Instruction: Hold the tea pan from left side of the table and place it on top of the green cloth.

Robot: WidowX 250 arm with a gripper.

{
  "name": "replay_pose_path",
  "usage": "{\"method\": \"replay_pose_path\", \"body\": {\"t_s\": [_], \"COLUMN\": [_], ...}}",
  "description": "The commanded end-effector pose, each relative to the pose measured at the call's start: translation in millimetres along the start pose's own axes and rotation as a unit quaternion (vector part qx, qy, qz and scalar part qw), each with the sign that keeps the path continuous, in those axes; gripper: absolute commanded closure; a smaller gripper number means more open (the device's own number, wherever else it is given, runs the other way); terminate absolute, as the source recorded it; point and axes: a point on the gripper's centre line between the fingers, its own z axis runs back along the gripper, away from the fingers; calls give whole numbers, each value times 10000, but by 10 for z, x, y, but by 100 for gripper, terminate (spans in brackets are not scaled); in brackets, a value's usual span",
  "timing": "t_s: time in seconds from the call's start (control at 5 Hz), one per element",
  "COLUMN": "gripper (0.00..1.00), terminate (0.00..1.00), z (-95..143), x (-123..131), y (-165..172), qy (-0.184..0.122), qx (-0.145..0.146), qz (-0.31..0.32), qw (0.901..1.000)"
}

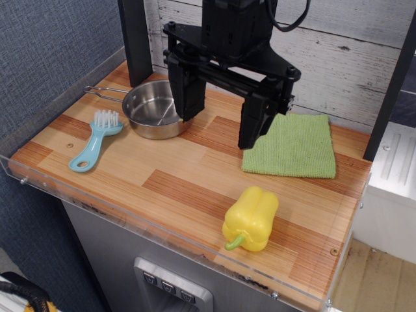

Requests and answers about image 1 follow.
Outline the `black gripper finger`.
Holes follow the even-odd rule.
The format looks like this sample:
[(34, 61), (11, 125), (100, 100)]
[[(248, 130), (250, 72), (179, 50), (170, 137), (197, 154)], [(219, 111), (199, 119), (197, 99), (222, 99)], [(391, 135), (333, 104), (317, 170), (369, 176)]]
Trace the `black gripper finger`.
[(199, 67), (185, 63), (174, 53), (166, 61), (175, 110), (187, 122), (205, 108), (206, 82), (199, 76)]
[(257, 139), (266, 135), (275, 116), (280, 111), (281, 94), (252, 92), (245, 97), (241, 110), (239, 131), (240, 150), (252, 149)]

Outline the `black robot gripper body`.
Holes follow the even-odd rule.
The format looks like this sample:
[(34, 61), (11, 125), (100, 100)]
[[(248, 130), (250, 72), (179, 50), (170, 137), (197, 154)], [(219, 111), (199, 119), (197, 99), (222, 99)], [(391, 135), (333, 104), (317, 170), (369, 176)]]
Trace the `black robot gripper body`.
[(284, 114), (301, 72), (272, 49), (270, 39), (274, 28), (291, 31), (301, 21), (281, 27), (274, 18), (276, 9), (276, 1), (204, 1), (200, 26), (174, 21), (164, 25), (164, 62), (174, 53), (199, 67), (206, 84), (244, 99), (252, 92), (280, 93), (278, 113)]

